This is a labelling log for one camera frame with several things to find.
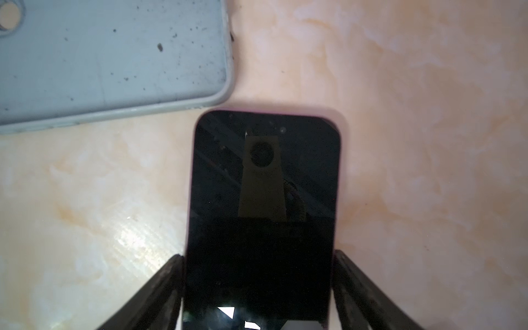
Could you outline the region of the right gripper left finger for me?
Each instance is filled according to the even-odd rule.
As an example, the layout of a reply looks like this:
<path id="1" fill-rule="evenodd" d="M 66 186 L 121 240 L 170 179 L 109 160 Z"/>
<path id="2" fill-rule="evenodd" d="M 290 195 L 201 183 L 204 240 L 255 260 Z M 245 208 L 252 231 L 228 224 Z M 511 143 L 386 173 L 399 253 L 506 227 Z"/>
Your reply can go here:
<path id="1" fill-rule="evenodd" d="M 99 329 L 175 329 L 183 291 L 184 257 L 176 254 Z"/>

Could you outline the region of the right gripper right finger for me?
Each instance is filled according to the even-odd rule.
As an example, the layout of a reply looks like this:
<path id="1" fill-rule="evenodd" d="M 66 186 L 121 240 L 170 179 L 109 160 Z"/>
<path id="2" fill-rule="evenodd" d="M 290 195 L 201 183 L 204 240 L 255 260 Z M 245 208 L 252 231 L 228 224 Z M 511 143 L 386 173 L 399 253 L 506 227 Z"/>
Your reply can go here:
<path id="1" fill-rule="evenodd" d="M 332 290 L 342 329 L 423 329 L 341 250 L 334 252 Z"/>

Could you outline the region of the black phone purple edge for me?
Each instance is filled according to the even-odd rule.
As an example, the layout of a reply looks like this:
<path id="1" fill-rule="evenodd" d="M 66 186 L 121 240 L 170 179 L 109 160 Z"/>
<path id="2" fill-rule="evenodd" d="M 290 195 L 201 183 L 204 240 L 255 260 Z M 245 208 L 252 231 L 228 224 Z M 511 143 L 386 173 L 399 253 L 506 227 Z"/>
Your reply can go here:
<path id="1" fill-rule="evenodd" d="M 341 138 L 314 115 L 197 121 L 183 329 L 326 329 Z"/>

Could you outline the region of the light blue case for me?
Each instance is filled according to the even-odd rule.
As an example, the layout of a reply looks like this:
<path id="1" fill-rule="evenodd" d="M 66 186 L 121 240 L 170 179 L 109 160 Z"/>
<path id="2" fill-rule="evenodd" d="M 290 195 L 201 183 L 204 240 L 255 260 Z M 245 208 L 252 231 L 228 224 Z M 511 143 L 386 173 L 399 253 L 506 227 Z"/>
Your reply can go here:
<path id="1" fill-rule="evenodd" d="M 231 43 L 225 1 L 2 1 L 1 133 L 218 105 Z"/>

